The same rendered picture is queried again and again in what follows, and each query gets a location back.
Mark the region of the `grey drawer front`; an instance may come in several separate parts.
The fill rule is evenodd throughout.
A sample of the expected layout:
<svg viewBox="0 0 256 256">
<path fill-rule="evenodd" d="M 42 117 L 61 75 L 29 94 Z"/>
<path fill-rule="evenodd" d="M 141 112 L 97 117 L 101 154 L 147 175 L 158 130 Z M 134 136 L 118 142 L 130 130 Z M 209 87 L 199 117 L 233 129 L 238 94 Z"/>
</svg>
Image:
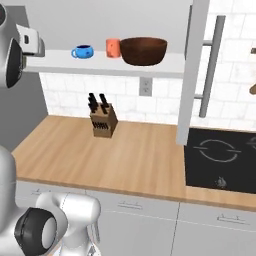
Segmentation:
<svg viewBox="0 0 256 256">
<path fill-rule="evenodd" d="M 31 190 L 49 189 L 51 192 L 85 194 L 84 189 L 70 188 L 42 183 L 17 181 L 16 182 L 16 203 L 20 207 L 34 207 L 39 196 L 31 195 Z"/>
<path fill-rule="evenodd" d="M 107 193 L 93 190 L 87 190 L 86 194 L 97 198 L 100 201 L 104 211 L 130 213 L 175 220 L 179 207 L 178 202 L 144 198 L 131 195 Z M 138 202 L 140 205 L 143 206 L 143 210 L 118 207 L 117 204 L 121 201 L 126 201 L 130 203 Z"/>
<path fill-rule="evenodd" d="M 232 218 L 239 216 L 248 225 L 218 221 L 217 216 L 222 214 Z M 256 232 L 256 212 L 181 203 L 178 219 L 189 223 Z"/>
</svg>

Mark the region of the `blue mug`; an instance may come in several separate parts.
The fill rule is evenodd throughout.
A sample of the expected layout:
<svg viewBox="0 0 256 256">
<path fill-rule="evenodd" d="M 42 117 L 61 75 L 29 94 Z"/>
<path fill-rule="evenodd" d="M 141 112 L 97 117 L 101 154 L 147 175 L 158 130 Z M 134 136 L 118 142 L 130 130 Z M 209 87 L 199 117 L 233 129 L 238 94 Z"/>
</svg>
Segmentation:
<svg viewBox="0 0 256 256">
<path fill-rule="evenodd" d="M 88 59 L 94 55 L 94 49 L 90 45 L 79 45 L 71 51 L 73 58 Z"/>
</svg>

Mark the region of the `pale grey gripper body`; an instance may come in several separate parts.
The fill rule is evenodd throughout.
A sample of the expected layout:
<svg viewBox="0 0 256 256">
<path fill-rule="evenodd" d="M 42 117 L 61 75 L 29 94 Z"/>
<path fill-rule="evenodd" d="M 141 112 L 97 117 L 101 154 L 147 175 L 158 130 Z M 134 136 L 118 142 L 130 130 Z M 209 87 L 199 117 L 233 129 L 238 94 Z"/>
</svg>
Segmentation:
<svg viewBox="0 0 256 256">
<path fill-rule="evenodd" d="M 27 56 L 43 57 L 45 55 L 44 42 L 40 37 L 32 38 L 25 35 L 22 51 Z"/>
</svg>

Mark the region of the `brown wooden bowl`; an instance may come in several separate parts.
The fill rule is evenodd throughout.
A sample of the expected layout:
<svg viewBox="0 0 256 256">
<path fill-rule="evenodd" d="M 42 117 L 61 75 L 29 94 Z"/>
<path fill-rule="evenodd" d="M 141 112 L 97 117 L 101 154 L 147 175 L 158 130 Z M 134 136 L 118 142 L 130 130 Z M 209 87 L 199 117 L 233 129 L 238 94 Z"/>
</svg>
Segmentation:
<svg viewBox="0 0 256 256">
<path fill-rule="evenodd" d="M 134 66 L 152 66 L 159 64 L 166 53 L 167 41 L 153 37 L 135 37 L 120 41 L 123 60 Z"/>
</svg>

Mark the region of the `wooden knife block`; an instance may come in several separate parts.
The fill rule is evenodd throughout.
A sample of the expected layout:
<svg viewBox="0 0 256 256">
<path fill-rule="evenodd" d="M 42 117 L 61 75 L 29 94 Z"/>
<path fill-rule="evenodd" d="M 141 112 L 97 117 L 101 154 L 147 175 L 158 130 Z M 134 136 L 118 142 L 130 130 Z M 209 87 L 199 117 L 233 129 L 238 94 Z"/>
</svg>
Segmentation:
<svg viewBox="0 0 256 256">
<path fill-rule="evenodd" d="M 90 119 L 95 137 L 111 138 L 118 124 L 118 119 L 113 105 L 108 103 L 105 95 L 99 95 L 101 101 L 98 102 L 93 93 L 89 94 L 88 106 L 90 108 Z"/>
</svg>

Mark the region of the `white open wall cabinet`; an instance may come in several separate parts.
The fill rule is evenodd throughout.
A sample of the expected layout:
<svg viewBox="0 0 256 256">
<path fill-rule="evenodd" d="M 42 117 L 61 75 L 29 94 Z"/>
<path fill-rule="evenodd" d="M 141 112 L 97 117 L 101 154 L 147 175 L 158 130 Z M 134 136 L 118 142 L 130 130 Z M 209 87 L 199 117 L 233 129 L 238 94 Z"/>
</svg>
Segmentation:
<svg viewBox="0 0 256 256">
<path fill-rule="evenodd" d="M 39 32 L 43 57 L 29 57 L 28 72 L 181 78 L 192 0 L 0 0 L 12 19 Z M 131 66 L 106 56 L 108 38 L 158 37 L 168 42 L 161 63 Z M 90 45 L 94 55 L 73 58 Z"/>
</svg>

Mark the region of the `grey cupboard door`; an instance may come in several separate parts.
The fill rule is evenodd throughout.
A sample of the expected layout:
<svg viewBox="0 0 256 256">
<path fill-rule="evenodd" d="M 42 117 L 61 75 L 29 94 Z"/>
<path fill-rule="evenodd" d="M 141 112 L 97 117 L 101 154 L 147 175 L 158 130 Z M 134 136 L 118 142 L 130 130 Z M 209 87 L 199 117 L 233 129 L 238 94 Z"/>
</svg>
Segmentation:
<svg viewBox="0 0 256 256">
<path fill-rule="evenodd" d="M 102 256 L 171 256 L 174 220 L 103 211 L 98 227 Z"/>
<path fill-rule="evenodd" d="M 178 221 L 172 256 L 256 256 L 256 231 Z"/>
</svg>

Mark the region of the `black hob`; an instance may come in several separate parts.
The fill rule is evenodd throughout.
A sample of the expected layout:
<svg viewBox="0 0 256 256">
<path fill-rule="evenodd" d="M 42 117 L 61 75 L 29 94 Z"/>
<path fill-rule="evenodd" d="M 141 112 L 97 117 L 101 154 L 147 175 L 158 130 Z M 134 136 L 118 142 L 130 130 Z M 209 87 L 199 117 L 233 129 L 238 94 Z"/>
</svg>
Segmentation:
<svg viewBox="0 0 256 256">
<path fill-rule="evenodd" d="M 256 133 L 191 128 L 187 186 L 256 194 Z"/>
</svg>

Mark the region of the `orange cup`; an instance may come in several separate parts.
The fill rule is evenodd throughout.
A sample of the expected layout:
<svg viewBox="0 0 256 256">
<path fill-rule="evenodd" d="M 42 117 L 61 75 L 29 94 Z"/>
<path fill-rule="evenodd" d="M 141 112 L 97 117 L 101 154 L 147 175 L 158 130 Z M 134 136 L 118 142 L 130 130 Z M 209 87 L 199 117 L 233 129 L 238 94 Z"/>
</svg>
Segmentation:
<svg viewBox="0 0 256 256">
<path fill-rule="evenodd" d="M 106 40 L 106 54 L 109 58 L 119 58 L 121 56 L 119 39 L 109 38 Z"/>
</svg>

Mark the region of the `grey wall socket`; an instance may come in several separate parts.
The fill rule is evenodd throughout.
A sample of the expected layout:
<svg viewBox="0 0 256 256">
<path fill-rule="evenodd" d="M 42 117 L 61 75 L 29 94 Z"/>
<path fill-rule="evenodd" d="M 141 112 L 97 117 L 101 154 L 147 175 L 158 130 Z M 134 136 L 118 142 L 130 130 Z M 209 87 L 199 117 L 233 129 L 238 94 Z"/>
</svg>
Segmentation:
<svg viewBox="0 0 256 256">
<path fill-rule="evenodd" d="M 141 77 L 139 79 L 139 95 L 140 96 L 152 96 L 152 84 L 153 79 L 149 77 Z"/>
</svg>

